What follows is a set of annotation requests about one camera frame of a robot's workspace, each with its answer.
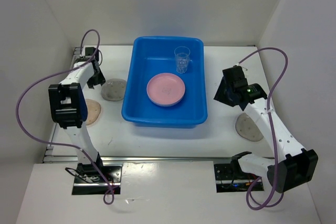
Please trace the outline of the grey textured glass plate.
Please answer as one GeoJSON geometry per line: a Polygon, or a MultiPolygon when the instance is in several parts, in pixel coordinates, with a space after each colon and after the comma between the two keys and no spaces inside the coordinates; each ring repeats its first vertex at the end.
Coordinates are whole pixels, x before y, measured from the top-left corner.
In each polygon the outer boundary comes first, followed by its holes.
{"type": "Polygon", "coordinates": [[[124,98],[127,82],[123,79],[109,79],[103,84],[101,96],[107,101],[121,101],[124,98]]]}

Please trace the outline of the pink round plate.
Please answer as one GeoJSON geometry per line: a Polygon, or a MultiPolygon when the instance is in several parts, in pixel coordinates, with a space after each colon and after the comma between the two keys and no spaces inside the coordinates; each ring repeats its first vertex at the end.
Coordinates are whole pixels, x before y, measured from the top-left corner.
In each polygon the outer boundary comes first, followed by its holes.
{"type": "Polygon", "coordinates": [[[183,80],[172,73],[152,77],[146,86],[148,98],[156,103],[170,104],[183,99],[186,91],[183,80]]]}

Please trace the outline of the blue plastic bin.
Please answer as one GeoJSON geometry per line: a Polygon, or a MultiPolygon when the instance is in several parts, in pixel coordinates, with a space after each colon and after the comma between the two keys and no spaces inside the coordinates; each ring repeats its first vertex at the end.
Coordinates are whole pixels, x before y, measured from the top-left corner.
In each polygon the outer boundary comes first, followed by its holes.
{"type": "Polygon", "coordinates": [[[204,70],[204,44],[200,39],[171,36],[145,36],[134,41],[121,110],[122,117],[141,126],[189,128],[207,119],[204,70]],[[186,73],[180,74],[186,91],[179,103],[158,106],[147,95],[146,87],[157,74],[176,74],[174,50],[190,50],[186,73]]]}

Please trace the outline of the clear plastic cup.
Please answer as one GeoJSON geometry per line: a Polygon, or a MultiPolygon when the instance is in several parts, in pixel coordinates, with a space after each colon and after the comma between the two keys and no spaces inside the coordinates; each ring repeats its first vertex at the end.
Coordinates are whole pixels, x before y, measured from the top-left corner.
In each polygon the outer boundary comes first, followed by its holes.
{"type": "Polygon", "coordinates": [[[188,69],[188,64],[190,62],[190,49],[185,46],[179,46],[175,48],[175,63],[176,71],[178,73],[186,73],[188,69]]]}

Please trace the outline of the light blue round plate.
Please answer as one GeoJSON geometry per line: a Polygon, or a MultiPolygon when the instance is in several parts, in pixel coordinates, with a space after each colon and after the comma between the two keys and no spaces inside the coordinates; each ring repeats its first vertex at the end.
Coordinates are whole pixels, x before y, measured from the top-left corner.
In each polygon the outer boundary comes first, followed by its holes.
{"type": "Polygon", "coordinates": [[[160,107],[171,107],[171,106],[177,105],[178,103],[180,103],[180,101],[170,103],[170,104],[156,103],[154,101],[152,101],[152,103],[160,107]]]}

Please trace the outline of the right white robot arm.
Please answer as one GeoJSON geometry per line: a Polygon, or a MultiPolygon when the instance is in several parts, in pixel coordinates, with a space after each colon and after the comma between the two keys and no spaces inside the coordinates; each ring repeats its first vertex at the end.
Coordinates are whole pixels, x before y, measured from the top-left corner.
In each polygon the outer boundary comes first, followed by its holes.
{"type": "Polygon", "coordinates": [[[214,99],[231,107],[238,106],[256,124],[274,152],[273,159],[245,151],[232,156],[230,172],[235,178],[247,173],[267,179],[276,192],[284,193],[312,180],[318,162],[314,150],[307,150],[288,131],[268,95],[257,84],[248,84],[242,67],[223,70],[214,99]]]}

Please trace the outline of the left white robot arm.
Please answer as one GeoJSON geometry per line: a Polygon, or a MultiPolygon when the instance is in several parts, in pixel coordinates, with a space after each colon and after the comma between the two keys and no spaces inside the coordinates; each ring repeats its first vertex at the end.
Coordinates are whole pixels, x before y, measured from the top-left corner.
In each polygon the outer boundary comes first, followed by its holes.
{"type": "Polygon", "coordinates": [[[74,61],[74,67],[79,67],[91,56],[94,56],[93,60],[70,72],[59,84],[52,84],[48,88],[52,120],[64,129],[71,145],[76,146],[77,174],[93,182],[104,178],[105,169],[87,130],[88,106],[82,90],[85,86],[93,89],[106,82],[99,66],[99,54],[99,49],[87,47],[84,55],[74,61]]]}

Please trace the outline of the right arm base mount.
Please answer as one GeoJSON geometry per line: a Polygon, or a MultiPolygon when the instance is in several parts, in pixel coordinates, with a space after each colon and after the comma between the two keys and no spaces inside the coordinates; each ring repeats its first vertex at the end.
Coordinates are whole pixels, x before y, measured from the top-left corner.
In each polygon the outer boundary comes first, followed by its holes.
{"type": "Polygon", "coordinates": [[[237,177],[230,164],[214,164],[214,174],[217,193],[246,192],[257,179],[254,174],[243,174],[237,177]]]}

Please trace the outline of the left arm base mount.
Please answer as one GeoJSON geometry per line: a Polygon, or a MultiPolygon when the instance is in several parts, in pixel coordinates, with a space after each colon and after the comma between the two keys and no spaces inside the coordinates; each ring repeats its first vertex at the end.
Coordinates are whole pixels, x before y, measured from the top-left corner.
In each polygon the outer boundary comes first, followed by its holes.
{"type": "MultiPolygon", "coordinates": [[[[104,195],[108,189],[102,176],[93,169],[92,172],[84,172],[83,169],[66,167],[65,171],[74,177],[72,195],[104,195]]],[[[121,192],[121,173],[122,166],[105,166],[102,168],[102,173],[114,186],[113,192],[119,195],[121,192]]]]}

